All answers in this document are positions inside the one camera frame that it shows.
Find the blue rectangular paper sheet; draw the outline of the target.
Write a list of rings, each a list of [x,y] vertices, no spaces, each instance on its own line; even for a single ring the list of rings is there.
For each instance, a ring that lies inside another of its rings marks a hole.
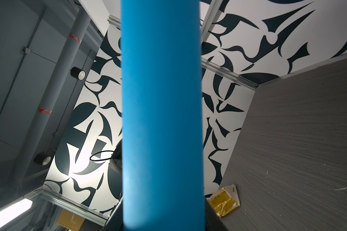
[[[200,4],[122,1],[123,223],[205,229]]]

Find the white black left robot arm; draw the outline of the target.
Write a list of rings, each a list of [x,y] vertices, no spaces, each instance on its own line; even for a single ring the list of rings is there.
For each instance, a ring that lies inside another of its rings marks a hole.
[[[111,155],[109,168],[122,175],[122,140],[120,140]]]

